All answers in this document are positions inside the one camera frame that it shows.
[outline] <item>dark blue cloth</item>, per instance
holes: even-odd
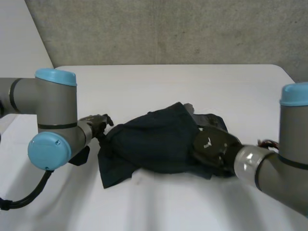
[[[104,188],[131,178],[141,167],[165,174],[190,172],[210,179],[217,169],[193,157],[193,141],[199,132],[181,103],[117,125],[107,137],[99,138]]]

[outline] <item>robotic hand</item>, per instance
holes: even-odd
[[[29,143],[28,156],[43,170],[85,163],[87,145],[113,125],[108,115],[78,120],[76,76],[55,69],[40,69],[35,78],[0,78],[0,118],[7,114],[37,115],[39,132]]]
[[[280,104],[278,153],[263,148],[278,149],[275,142],[244,145],[236,137],[212,128],[205,133],[204,143],[197,146],[204,147],[198,159],[225,167],[244,183],[308,218],[308,83],[286,85]]]

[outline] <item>white table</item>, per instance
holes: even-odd
[[[116,124],[175,102],[223,117],[243,143],[277,140],[281,88],[293,83],[274,65],[66,66],[78,83],[78,116],[108,113]],[[18,200],[43,171],[27,146],[36,117],[20,115],[0,145],[0,195]],[[29,206],[0,212],[4,231],[306,231],[308,220],[236,178],[204,180],[190,174],[137,171],[104,190],[96,141],[89,162],[65,165]]]

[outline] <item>blue cap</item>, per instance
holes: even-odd
[[[28,145],[32,164],[43,170],[55,170],[65,165],[72,155],[66,139],[53,132],[41,132]]]
[[[295,83],[283,87],[280,105],[308,106],[308,83]]]
[[[35,72],[35,77],[53,83],[59,83],[74,87],[77,86],[76,75],[73,72],[56,70],[51,68],[43,68]]]

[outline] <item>gray robot arm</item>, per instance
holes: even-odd
[[[233,149],[239,179],[308,217],[307,83],[282,90],[279,153],[255,146]]]
[[[0,118],[7,114],[37,115],[28,156],[44,170],[66,164],[108,123],[105,115],[77,119],[76,76],[55,69],[40,69],[35,78],[0,78]]]

